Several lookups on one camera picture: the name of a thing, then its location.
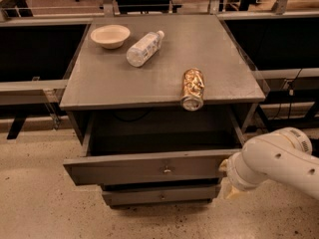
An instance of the bowl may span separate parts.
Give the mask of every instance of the bowl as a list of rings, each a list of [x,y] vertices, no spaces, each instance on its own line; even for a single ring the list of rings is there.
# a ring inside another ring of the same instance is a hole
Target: bowl
[[[117,49],[130,36],[130,29],[121,25],[108,25],[97,28],[91,33],[91,39],[106,49]]]

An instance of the metal cabinet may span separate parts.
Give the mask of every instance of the metal cabinet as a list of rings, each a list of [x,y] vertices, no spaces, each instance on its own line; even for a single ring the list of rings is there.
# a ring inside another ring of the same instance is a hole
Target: metal cabinet
[[[89,38],[107,24],[131,30],[117,50],[97,47]],[[142,68],[130,66],[127,49],[158,29],[165,32],[161,49]],[[192,67],[205,79],[204,107],[197,112],[179,104],[182,74]],[[220,163],[242,143],[231,105],[262,100],[214,16],[96,19],[60,104],[83,146],[81,156],[64,165],[76,185],[101,185],[111,206],[211,200],[223,176]]]

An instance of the gold can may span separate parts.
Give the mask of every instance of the gold can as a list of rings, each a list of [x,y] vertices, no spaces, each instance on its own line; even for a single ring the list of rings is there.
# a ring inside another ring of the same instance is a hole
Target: gold can
[[[182,97],[180,104],[188,111],[197,111],[203,106],[204,81],[203,74],[197,68],[187,70],[183,74]]]

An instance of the cabinet top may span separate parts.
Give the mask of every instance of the cabinet top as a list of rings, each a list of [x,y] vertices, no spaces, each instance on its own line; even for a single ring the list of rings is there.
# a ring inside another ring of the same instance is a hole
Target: cabinet top
[[[91,32],[119,24],[131,36],[116,50],[95,44]],[[141,68],[127,50],[148,32],[162,30],[158,50]],[[178,105],[183,73],[202,71],[205,104],[254,103],[265,99],[250,69],[213,15],[99,18],[92,22],[60,106],[66,111]]]

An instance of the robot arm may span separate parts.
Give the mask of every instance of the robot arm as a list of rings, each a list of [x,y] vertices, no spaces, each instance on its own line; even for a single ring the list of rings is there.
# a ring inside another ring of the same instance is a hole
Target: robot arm
[[[227,161],[227,176],[242,191],[273,179],[319,199],[319,158],[311,152],[307,135],[286,127],[250,139]]]

